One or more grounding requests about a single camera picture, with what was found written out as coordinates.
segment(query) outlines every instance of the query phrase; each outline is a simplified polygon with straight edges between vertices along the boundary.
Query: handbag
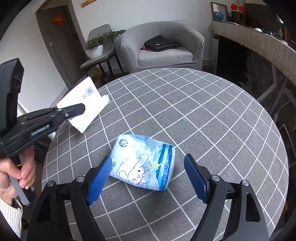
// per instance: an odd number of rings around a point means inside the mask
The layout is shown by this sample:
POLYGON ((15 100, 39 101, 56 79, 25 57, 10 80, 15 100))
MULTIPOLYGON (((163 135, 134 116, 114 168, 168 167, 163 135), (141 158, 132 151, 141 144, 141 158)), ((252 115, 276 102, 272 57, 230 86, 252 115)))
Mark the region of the handbag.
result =
POLYGON ((177 42, 168 41, 161 35, 158 35, 145 42, 145 46, 155 52, 161 52, 168 49, 175 49, 180 47, 177 42))

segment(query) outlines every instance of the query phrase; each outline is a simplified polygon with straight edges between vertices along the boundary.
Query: seat cushion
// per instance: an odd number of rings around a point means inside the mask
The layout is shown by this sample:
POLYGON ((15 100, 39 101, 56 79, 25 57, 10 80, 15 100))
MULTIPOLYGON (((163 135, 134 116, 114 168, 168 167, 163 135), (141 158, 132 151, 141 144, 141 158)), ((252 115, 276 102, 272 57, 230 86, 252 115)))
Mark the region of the seat cushion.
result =
POLYGON ((186 63, 191 62, 192 59, 193 54, 183 47, 161 52, 141 50, 138 54, 138 62, 140 67, 186 63))

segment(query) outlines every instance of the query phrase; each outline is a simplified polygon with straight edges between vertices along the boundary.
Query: gray armchair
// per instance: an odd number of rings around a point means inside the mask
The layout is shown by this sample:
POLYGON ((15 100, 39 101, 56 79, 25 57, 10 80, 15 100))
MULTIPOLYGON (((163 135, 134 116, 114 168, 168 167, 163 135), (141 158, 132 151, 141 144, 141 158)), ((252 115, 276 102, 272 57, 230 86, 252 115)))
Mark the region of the gray armchair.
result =
POLYGON ((204 37, 193 28, 178 22, 151 22, 134 26, 122 36, 120 49, 130 73, 156 68, 186 67, 202 69, 204 37), (162 52, 141 50, 144 43, 161 34, 181 47, 162 52))

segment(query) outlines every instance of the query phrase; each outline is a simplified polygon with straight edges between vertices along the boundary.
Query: round table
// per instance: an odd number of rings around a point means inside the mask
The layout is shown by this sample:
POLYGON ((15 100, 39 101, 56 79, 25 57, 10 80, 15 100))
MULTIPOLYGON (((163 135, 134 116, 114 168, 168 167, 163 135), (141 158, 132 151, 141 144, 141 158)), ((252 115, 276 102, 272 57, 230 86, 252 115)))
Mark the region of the round table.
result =
MULTIPOLYGON (((81 134, 63 123, 47 154, 42 187, 71 182, 110 155, 119 134, 141 134, 175 147, 175 167, 165 191, 151 191, 109 177, 90 206, 108 240, 190 240, 206 205, 184 170, 190 153, 225 181, 248 180, 261 204, 269 235, 282 213, 288 161, 280 133, 246 91, 215 75, 184 68, 151 69, 99 89, 111 102, 81 134)), ((216 239, 223 237, 231 202, 225 203, 216 239)), ((66 203, 71 231, 79 232, 66 203)))

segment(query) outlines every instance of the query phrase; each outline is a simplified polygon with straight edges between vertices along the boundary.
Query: globe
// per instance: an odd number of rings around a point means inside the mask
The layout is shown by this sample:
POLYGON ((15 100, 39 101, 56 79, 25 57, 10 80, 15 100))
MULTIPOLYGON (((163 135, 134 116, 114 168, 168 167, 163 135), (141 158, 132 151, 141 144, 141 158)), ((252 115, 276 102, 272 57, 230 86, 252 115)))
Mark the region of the globe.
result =
POLYGON ((222 20, 222 19, 224 18, 223 13, 221 13, 221 12, 216 12, 216 13, 215 13, 215 16, 216 16, 216 18, 219 19, 219 20, 222 20))

